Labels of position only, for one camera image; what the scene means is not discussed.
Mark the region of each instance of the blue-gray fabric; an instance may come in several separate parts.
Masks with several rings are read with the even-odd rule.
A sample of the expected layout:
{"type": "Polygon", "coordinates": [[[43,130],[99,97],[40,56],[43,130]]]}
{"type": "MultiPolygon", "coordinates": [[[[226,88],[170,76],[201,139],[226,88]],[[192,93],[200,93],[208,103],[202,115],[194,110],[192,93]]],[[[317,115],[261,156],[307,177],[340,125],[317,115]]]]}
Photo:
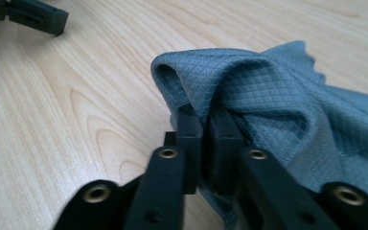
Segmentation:
{"type": "Polygon", "coordinates": [[[295,41],[262,53],[166,53],[151,72],[173,127],[181,105],[192,104],[205,123],[217,104],[301,185],[319,191],[326,182],[344,181],[368,193],[368,95],[327,86],[313,65],[305,43],[295,41]]]}

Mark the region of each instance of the towel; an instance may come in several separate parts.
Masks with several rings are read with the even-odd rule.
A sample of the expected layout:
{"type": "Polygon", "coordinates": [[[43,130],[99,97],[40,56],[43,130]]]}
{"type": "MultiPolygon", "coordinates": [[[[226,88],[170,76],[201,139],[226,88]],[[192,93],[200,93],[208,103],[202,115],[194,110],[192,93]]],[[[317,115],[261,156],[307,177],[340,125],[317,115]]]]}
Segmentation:
{"type": "MultiPolygon", "coordinates": [[[[368,95],[326,85],[305,48],[294,41],[262,53],[172,52],[158,56],[151,73],[174,128],[183,104],[203,124],[212,105],[224,107],[253,145],[269,150],[302,186],[319,192],[324,183],[343,181],[368,193],[368,95]]],[[[207,197],[233,224],[221,198],[207,197]]]]}

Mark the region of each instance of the light wood surface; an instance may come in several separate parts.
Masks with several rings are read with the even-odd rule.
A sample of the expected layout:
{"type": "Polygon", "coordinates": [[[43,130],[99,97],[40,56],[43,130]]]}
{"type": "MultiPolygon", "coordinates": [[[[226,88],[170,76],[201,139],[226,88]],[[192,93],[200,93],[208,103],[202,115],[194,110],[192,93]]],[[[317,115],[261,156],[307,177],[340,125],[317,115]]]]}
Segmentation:
{"type": "MultiPolygon", "coordinates": [[[[172,130],[150,75],[164,52],[307,41],[328,84],[368,93],[368,1],[45,1],[58,37],[0,22],[0,229],[51,229],[83,184],[125,184],[172,130]]],[[[222,229],[200,195],[186,229],[222,229]]]]}

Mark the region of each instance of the black plastic part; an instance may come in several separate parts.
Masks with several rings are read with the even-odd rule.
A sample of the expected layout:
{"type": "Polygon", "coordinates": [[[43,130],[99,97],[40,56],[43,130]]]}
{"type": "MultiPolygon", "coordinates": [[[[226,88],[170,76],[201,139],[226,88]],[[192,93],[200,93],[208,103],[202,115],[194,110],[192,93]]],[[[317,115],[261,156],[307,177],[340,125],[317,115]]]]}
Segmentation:
{"type": "Polygon", "coordinates": [[[124,229],[182,229],[185,159],[178,147],[154,151],[124,229]]]}
{"type": "Polygon", "coordinates": [[[0,20],[5,15],[10,21],[51,35],[61,35],[68,18],[68,12],[36,0],[0,1],[0,20]]]}
{"type": "Polygon", "coordinates": [[[263,229],[338,229],[269,152],[243,149],[239,171],[263,217],[263,229]]]}
{"type": "Polygon", "coordinates": [[[342,229],[368,229],[368,195],[359,188],[342,182],[327,183],[318,202],[342,229]]]}
{"type": "Polygon", "coordinates": [[[64,208],[54,229],[122,229],[139,182],[140,177],[124,187],[106,180],[84,185],[64,208]]]}
{"type": "Polygon", "coordinates": [[[209,117],[209,142],[204,154],[204,166],[211,189],[218,195],[232,195],[235,191],[237,163],[245,139],[229,112],[213,107],[209,117]]]}
{"type": "Polygon", "coordinates": [[[178,108],[175,144],[186,152],[184,193],[196,193],[196,185],[201,175],[201,154],[203,127],[190,104],[178,108]]]}

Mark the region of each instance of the textured fabric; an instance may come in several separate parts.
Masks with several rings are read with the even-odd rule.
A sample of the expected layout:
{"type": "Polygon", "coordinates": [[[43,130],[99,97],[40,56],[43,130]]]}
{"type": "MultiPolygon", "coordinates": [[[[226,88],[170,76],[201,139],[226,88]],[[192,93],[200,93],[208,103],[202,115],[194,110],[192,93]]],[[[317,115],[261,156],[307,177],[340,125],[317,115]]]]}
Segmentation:
{"type": "Polygon", "coordinates": [[[260,54],[166,53],[151,72],[173,127],[181,105],[191,103],[205,123],[217,104],[301,185],[319,191],[326,182],[344,181],[368,193],[368,95],[325,85],[313,64],[304,42],[296,41],[260,54]]]}

